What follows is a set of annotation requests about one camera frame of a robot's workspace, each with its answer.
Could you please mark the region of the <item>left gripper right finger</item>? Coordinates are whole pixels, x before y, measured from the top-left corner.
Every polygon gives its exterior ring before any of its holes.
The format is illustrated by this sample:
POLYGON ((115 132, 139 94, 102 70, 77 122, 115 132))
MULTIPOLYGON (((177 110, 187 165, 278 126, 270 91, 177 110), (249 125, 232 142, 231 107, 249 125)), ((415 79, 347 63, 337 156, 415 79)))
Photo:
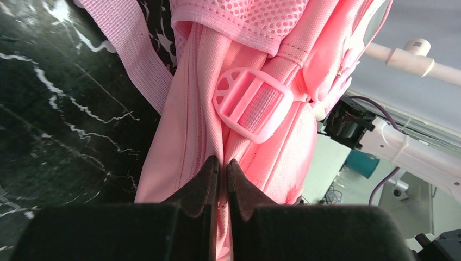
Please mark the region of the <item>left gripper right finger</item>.
POLYGON ((391 217, 370 206, 281 205, 227 166, 233 260, 413 260, 391 217))

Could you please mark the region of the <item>pink student backpack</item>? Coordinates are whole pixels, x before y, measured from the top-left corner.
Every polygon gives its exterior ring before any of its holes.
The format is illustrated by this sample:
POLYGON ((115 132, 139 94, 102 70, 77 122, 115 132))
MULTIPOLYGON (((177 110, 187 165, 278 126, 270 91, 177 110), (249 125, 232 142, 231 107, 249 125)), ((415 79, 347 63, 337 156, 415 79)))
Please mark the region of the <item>pink student backpack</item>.
POLYGON ((160 203, 210 156, 219 161, 215 260, 232 259, 227 166, 281 205, 298 205, 317 123, 392 1, 171 1, 177 68, 156 54, 138 1, 81 1, 135 87, 161 113, 134 203, 160 203))

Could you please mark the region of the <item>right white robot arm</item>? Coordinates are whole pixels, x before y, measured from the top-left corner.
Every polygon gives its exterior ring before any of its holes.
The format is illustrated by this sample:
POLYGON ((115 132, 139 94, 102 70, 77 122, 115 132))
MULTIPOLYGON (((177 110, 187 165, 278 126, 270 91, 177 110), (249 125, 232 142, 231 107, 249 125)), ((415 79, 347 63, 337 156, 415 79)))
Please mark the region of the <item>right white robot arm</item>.
POLYGON ((343 96, 321 122, 332 140, 394 165, 379 187, 405 170, 460 201, 460 158, 407 135, 377 102, 343 96))

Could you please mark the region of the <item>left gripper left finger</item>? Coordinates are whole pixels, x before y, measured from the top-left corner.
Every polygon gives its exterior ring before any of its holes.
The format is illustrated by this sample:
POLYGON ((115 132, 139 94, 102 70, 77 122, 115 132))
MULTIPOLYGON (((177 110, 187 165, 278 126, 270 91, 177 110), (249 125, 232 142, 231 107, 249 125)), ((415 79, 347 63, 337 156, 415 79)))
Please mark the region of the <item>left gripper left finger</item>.
POLYGON ((215 260, 219 161, 160 203, 48 207, 11 260, 215 260))

